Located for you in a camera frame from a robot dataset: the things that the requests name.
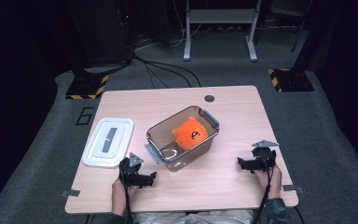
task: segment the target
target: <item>cable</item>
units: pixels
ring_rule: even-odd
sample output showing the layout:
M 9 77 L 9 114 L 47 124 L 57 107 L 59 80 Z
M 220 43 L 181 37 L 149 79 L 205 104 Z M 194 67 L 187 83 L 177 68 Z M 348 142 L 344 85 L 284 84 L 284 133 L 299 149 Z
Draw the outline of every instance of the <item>cable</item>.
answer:
M 150 82 L 152 83 L 152 86 L 153 86 L 153 89 L 155 89 L 155 85 L 153 84 L 153 76 L 152 74 L 167 88 L 169 89 L 169 87 L 156 75 L 156 73 L 154 73 L 148 66 L 147 66 L 147 63 L 144 63 L 146 69 L 147 69 L 147 73 L 149 74 L 150 76 Z
M 298 213 L 298 216 L 299 216 L 300 219 L 301 219 L 301 223 L 302 223 L 302 224 L 305 224 L 304 218 L 301 216 L 301 213 L 300 213 L 300 211 L 298 210 L 297 206 L 295 206 L 295 209 L 296 209 L 296 212 Z
M 220 35 L 220 34 L 233 33 L 233 32 L 243 33 L 243 31 L 240 31 L 240 29 L 236 29 L 231 26 L 231 27 L 228 27 L 224 31 L 211 31 L 211 29 L 208 28 L 206 31 L 196 31 L 191 36 L 192 36 L 193 40 L 199 40 L 199 39 L 203 38 L 204 36 L 208 36 L 208 35 Z M 170 38 L 177 37 L 177 35 L 174 32 L 171 32 L 171 34 L 172 35 L 170 36 Z M 169 43 L 177 43 L 177 44 L 169 45 L 169 47 L 175 48 L 175 47 L 179 46 L 184 40 L 186 40 L 186 39 L 183 36 L 181 36 L 180 39 L 177 39 L 177 40 L 170 40 Z M 135 49 L 135 51 L 162 44 L 162 42 L 151 42 L 149 44 L 146 44 L 145 42 L 146 41 L 142 42 L 141 44 L 137 44 L 136 45 L 137 48 Z
M 271 187 L 270 183 L 271 183 L 272 176 L 274 174 L 274 172 L 272 170 L 271 176 L 269 176 L 269 167 L 267 166 L 266 159 L 264 159 L 262 157 L 260 157 L 260 158 L 264 162 L 264 166 L 266 167 L 266 170 L 267 170 L 268 183 L 266 185 L 266 190 L 264 191 L 263 200 L 261 200 L 260 206 L 257 209 L 257 214 L 255 215 L 255 218 L 254 218 L 254 221 L 252 222 L 252 224 L 256 224 L 257 221 L 260 220 L 261 212 L 263 211 L 263 208 L 264 208 L 264 205 L 266 203 L 267 197 L 269 196 L 269 188 Z
M 173 7 L 175 8 L 176 17 L 179 20 L 180 28 L 182 30 L 182 38 L 180 39 L 179 43 L 174 45 L 174 46 L 172 46 L 173 48 L 175 48 L 175 47 L 178 47 L 182 43 L 182 41 L 184 40 L 184 38 L 185 38 L 185 30 L 183 29 L 183 24 L 180 21 L 180 17 L 179 17 L 178 9 L 176 8 L 175 0 L 172 0 L 172 2 L 173 2 Z
M 148 64 L 148 65 L 154 66 L 154 67 L 156 67 L 156 68 L 159 68 L 159 69 L 162 69 L 162 70 L 165 70 L 165 71 L 174 73 L 174 74 L 176 74 L 177 76 L 182 77 L 182 78 L 187 82 L 188 86 L 191 88 L 192 86 L 191 86 L 190 82 L 188 81 L 188 79 L 187 79 L 186 77 L 184 77 L 183 75 L 181 75 L 181 74 L 179 74 L 179 73 L 177 73 L 177 72 L 175 72 L 175 71 L 173 71 L 173 70 L 164 68 L 164 67 L 162 67 L 162 66 L 160 66 L 160 65 L 165 65 L 165 66 L 170 66 L 170 67 L 174 67 L 174 68 L 183 69 L 183 70 L 187 71 L 188 73 L 190 73 L 190 74 L 197 80 L 199 86 L 201 87 L 200 80 L 197 78 L 197 76 L 196 76 L 194 73 L 192 73 L 191 71 L 185 69 L 184 67 L 180 67 L 180 66 L 176 66 L 176 65 L 168 64 L 168 63 L 157 63 L 157 62 L 147 61 L 147 60 L 144 60 L 144 59 L 139 58 L 139 57 L 136 56 L 135 54 L 133 55 L 133 59 L 138 60 L 139 62 L 144 63 L 145 65 Z
M 205 6 L 205 9 L 208 9 L 208 6 L 209 6 L 209 0 L 206 0 L 206 6 Z M 197 29 L 193 32 L 193 34 L 190 35 L 193 36 L 198 30 L 199 28 L 202 26 L 202 23 L 200 23 L 199 27 L 197 27 Z
M 120 175 L 119 179 L 121 179 L 121 181 L 123 182 L 124 192 L 125 192 L 125 195 L 126 195 L 127 224 L 133 224 L 132 212 L 131 212 L 131 207 L 130 207 L 129 187 L 127 185 L 126 178 L 124 178 L 124 174 L 123 174 L 123 171 L 121 169 L 120 169 L 119 175 Z
M 110 75 L 110 74 L 113 74 L 115 72 L 120 71 L 121 69 L 127 67 L 130 63 L 131 63 L 131 60 L 123 61 L 122 64 L 119 67 L 109 69 L 109 70 L 99 72 L 99 73 L 91 73 L 91 72 L 88 72 L 88 71 L 85 71 L 85 72 L 86 72 L 87 75 L 96 76 L 96 77 L 104 77 L 104 76 L 107 76 L 107 75 Z
M 147 43 L 147 42 L 151 42 L 153 39 L 152 38 L 143 38 L 143 39 L 140 39 L 138 40 L 138 42 L 135 44 L 136 47 L 140 47 L 142 46 L 144 43 Z
M 95 214 L 92 215 L 92 218 L 91 218 L 90 222 L 89 222 L 89 218 L 90 218 L 90 214 L 87 215 L 85 224 L 91 224 L 92 220 L 95 218 Z

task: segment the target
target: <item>table top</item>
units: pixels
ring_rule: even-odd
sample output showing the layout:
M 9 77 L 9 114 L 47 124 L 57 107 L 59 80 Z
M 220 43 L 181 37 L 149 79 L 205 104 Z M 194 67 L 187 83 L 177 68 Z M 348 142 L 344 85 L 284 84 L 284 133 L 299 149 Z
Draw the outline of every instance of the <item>table top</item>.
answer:
M 205 101 L 212 95 L 214 101 Z M 210 150 L 178 172 L 156 164 L 145 149 L 146 132 L 184 108 L 197 105 L 220 123 L 220 132 Z M 261 98 L 254 86 L 203 87 L 183 89 L 107 91 L 101 98 L 89 139 L 100 119 L 127 118 L 134 130 L 127 150 L 142 158 L 140 175 L 157 171 L 153 186 L 143 187 L 131 202 L 132 212 L 206 211 L 257 208 L 264 190 L 257 178 L 242 170 L 237 158 L 253 160 L 253 143 L 277 142 Z M 292 180 L 278 147 L 276 162 L 282 170 L 282 184 Z M 111 186 L 117 168 L 87 166 L 80 161 L 72 186 L 77 197 L 68 197 L 69 214 L 107 213 L 111 210 Z M 296 206 L 295 191 L 282 191 L 286 206 Z

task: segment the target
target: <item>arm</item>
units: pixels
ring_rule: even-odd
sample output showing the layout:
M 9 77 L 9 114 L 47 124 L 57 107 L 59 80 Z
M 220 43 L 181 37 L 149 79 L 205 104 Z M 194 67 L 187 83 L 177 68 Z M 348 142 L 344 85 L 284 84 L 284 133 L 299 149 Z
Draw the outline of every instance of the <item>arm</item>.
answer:
M 130 200 L 134 197 L 138 186 L 131 186 L 128 189 Z M 111 216 L 108 219 L 109 224 L 117 223 L 124 224 L 125 219 L 123 217 L 124 211 L 126 210 L 126 194 L 124 190 L 124 185 L 120 179 L 117 179 L 112 184 L 112 210 Z
M 267 172 L 255 170 L 258 183 L 262 189 L 268 184 Z M 268 224 L 291 223 L 291 218 L 287 212 L 286 205 L 281 198 L 282 172 L 278 165 L 275 165 L 269 172 L 272 175 L 268 199 L 266 201 Z

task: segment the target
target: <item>human hand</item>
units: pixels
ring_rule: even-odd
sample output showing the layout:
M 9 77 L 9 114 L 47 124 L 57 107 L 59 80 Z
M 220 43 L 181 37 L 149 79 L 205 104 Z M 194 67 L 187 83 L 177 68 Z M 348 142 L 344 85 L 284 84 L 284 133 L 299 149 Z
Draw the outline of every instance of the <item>human hand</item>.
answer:
M 134 197 L 134 194 L 139 186 L 131 186 L 128 188 L 130 200 Z M 126 192 L 124 190 L 123 182 L 118 178 L 112 184 L 112 213 L 123 216 L 126 210 Z
M 269 183 L 267 172 L 263 172 L 261 170 L 254 170 L 258 184 L 261 189 L 265 189 L 267 184 Z M 268 193 L 268 198 L 281 198 L 281 187 L 282 187 L 282 172 L 278 165 L 275 165 L 272 170 L 269 171 L 269 176 L 272 175 L 270 182 L 270 189 Z

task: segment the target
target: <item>orange object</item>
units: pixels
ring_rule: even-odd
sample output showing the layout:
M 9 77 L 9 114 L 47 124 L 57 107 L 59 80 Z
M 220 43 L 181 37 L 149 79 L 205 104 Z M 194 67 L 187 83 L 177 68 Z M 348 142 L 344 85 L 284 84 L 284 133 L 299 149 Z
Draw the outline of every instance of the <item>orange object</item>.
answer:
M 208 137 L 205 127 L 194 117 L 190 116 L 179 127 L 172 130 L 176 144 L 183 151 L 188 151 Z

